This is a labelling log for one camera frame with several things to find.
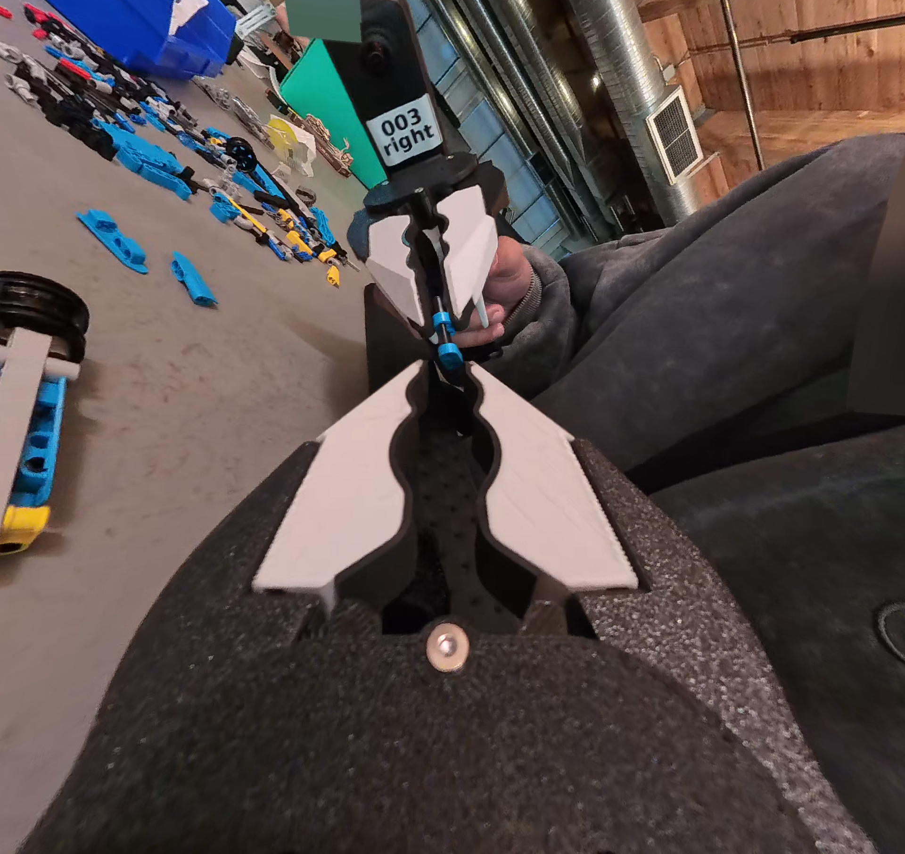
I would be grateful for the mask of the pile of small building pieces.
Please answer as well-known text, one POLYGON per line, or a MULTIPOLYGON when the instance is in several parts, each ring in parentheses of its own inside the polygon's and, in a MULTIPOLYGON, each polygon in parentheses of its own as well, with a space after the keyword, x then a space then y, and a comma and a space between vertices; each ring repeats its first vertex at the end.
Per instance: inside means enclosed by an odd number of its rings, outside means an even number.
POLYGON ((12 94, 41 112, 98 155, 183 201, 210 198, 210 212, 269 249, 278 260, 317 261, 329 284, 340 286, 341 268, 357 264, 333 234, 311 188, 294 185, 255 111, 213 78, 192 82, 220 110, 232 116, 258 165, 236 168, 223 153, 234 135, 203 126, 183 101, 172 98, 147 76, 130 73, 113 57, 56 13, 22 3, 25 22, 43 56, 29 56, 2 44, 4 80, 12 94))

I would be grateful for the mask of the person's right hand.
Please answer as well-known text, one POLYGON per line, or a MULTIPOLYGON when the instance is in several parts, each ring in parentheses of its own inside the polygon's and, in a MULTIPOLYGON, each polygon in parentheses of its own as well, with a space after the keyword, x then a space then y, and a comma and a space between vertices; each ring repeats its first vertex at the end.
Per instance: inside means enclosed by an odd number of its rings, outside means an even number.
POLYGON ((460 349, 508 343, 526 323, 525 315, 533 305, 530 299, 534 296, 536 274, 525 251, 526 247, 512 237, 498 238, 481 294, 483 305, 475 306, 468 325, 453 339, 460 349))

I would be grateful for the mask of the black wheel blue beam assembly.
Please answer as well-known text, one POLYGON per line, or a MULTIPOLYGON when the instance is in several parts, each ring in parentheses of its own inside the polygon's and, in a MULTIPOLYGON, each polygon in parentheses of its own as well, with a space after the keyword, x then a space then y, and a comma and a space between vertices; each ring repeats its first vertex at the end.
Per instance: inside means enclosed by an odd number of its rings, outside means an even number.
POLYGON ((1 554, 46 528, 69 385, 78 379, 88 306, 46 277, 1 272, 1 554))

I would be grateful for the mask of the clear bag yellow tape roll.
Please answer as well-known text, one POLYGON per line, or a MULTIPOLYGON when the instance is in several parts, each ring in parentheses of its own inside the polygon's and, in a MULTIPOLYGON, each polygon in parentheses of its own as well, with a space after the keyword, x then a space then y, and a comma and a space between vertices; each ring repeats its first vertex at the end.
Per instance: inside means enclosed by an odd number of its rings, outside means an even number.
POLYGON ((272 115, 265 129, 280 161, 301 176, 313 178, 318 157, 314 136, 279 115, 272 115))

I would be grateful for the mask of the silver ventilation duct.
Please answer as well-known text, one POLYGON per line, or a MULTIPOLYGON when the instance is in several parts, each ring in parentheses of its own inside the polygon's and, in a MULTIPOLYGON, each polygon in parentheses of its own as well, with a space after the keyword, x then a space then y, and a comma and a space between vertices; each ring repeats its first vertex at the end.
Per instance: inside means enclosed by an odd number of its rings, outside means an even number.
POLYGON ((676 84, 667 84, 635 0, 568 1, 654 205, 663 223, 673 226, 697 211, 699 194, 691 174, 668 184, 645 117, 676 84))

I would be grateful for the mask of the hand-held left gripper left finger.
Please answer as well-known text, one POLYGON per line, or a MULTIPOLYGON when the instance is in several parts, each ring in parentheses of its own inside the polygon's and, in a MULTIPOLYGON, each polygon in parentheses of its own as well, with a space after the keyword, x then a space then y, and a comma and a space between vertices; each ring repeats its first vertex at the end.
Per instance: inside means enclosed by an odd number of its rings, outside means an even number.
POLYGON ((259 593, 344 599, 380 611, 414 577, 414 485, 424 362, 414 362, 327 429, 255 573, 259 593))

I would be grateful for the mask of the white air vent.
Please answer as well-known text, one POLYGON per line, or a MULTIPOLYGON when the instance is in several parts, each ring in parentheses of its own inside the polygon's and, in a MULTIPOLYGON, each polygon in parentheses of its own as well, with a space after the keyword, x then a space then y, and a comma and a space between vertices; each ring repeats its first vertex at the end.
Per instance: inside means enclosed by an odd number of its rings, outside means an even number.
POLYGON ((704 161, 685 91, 676 84, 644 123, 669 185, 689 176, 704 161))

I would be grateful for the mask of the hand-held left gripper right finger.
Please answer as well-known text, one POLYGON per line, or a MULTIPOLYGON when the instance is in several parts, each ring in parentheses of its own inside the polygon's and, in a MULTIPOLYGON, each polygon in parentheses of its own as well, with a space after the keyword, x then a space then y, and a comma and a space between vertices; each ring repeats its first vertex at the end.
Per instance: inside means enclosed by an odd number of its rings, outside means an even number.
POLYGON ((476 415, 495 441, 484 491, 491 539, 565 592, 637 590, 639 578, 573 449, 574 437, 479 365, 476 415))

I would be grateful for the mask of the wooden puzzle model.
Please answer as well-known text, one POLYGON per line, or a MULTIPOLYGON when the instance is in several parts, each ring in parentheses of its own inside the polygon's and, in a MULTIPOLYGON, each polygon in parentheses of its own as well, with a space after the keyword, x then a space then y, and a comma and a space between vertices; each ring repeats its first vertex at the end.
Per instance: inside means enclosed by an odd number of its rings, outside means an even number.
POLYGON ((350 152, 348 140, 343 140, 343 146, 335 146, 331 139, 329 129, 318 117, 307 114, 301 120, 302 127, 315 140, 318 153, 340 176, 348 179, 352 176, 352 163, 354 161, 350 152))

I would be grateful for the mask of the person's right forearm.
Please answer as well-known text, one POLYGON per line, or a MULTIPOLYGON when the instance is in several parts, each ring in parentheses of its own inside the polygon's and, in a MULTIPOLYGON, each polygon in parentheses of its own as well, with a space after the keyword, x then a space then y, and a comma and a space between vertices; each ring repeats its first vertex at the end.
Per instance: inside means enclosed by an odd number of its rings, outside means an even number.
POLYGON ((676 226, 554 262, 488 370, 625 472, 851 362, 900 133, 789 158, 676 226))

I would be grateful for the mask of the person's dark grey jacket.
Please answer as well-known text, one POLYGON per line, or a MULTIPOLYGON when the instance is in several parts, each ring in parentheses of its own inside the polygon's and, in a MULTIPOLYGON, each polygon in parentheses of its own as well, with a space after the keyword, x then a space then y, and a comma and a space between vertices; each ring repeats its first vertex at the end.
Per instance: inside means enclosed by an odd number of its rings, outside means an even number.
POLYGON ((729 587, 841 803, 903 852, 903 426, 628 476, 729 587))

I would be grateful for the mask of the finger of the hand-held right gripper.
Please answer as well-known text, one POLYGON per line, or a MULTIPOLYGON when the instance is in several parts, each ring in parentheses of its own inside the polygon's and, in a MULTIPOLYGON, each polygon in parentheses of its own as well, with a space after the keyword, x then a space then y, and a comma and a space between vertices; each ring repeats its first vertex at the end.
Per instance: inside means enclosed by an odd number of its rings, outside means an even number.
POLYGON ((487 212, 481 187, 459 189, 440 203, 445 222, 444 278, 455 320, 462 320, 466 308, 481 298, 498 237, 493 217, 487 212))
POLYGON ((423 331, 424 303, 405 237, 411 225, 411 216, 386 216, 368 226, 368 272, 401 317, 423 331))

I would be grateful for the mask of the green plastic bin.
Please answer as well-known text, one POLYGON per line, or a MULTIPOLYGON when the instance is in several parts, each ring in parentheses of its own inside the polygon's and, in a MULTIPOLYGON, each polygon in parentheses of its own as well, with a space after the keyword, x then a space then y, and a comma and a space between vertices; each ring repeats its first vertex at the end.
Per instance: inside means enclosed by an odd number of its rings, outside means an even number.
POLYGON ((351 172, 365 188, 384 182, 384 168, 322 40, 313 40, 288 71, 280 83, 280 95, 300 118, 311 114, 320 119, 333 146, 342 149, 348 142, 351 172))

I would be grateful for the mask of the grey desk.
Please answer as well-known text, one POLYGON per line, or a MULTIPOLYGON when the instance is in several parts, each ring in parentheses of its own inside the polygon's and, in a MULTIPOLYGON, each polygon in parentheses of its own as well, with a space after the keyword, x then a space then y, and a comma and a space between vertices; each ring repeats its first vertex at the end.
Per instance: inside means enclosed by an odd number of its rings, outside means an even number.
POLYGON ((282 262, 210 213, 107 162, 2 83, 4 270, 90 310, 46 532, 2 558, 1 847, 16 852, 71 769, 149 607, 232 508, 367 392, 364 270, 282 262), (123 266, 75 217, 145 250, 123 266), (170 271, 187 257, 218 301, 170 271))

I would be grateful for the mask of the blue angled panel piece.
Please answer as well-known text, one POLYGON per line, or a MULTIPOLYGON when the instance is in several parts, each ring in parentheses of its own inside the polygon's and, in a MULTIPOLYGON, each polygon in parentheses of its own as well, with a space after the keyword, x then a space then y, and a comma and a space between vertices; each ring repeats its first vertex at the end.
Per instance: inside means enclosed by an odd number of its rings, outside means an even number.
POLYGON ((173 252, 170 271, 177 282, 186 290, 196 306, 215 308, 218 301, 192 262, 179 252, 173 252))
POLYGON ((136 240, 127 237, 120 230, 110 214, 93 208, 76 213, 75 217, 123 266, 137 274, 148 274, 145 250, 136 240))

